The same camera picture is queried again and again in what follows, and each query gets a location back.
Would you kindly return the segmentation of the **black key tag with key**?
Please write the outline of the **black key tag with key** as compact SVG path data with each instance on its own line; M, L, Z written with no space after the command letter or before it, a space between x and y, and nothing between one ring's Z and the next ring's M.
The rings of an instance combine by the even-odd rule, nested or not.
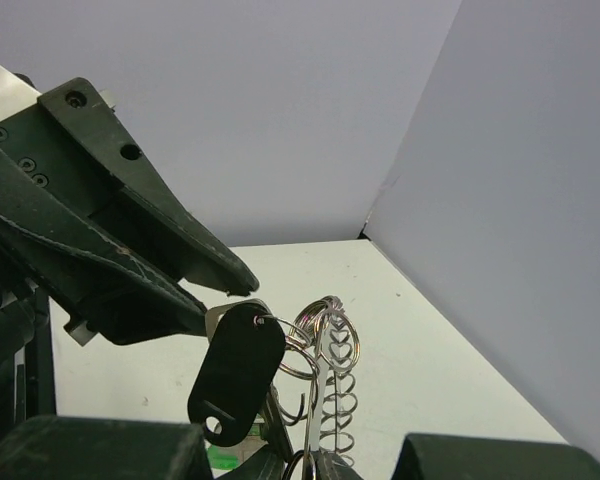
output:
M204 316L209 341L187 402L189 420L217 447L243 441L261 414L267 441L285 461L292 448L272 382L283 359L286 337L266 304L249 299L211 308Z

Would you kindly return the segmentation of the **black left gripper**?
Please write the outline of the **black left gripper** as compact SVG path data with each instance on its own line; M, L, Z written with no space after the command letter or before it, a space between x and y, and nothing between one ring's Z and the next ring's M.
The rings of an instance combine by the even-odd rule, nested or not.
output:
M140 237L125 233L129 247L84 219L127 217ZM227 294L259 288L88 80L41 93L2 65L0 249L69 313L71 335L116 345L204 335L204 306L165 274Z

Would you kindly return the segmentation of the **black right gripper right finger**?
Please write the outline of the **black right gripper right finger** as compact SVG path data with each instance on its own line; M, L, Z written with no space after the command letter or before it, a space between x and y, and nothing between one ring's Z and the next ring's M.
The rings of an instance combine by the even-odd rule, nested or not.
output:
M600 463L567 444L409 434L394 479L600 479Z

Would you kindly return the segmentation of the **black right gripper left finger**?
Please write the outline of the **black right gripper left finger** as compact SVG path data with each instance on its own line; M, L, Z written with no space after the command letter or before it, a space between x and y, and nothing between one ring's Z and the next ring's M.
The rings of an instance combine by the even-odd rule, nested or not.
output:
M0 479L211 479L189 424L37 416L0 442Z

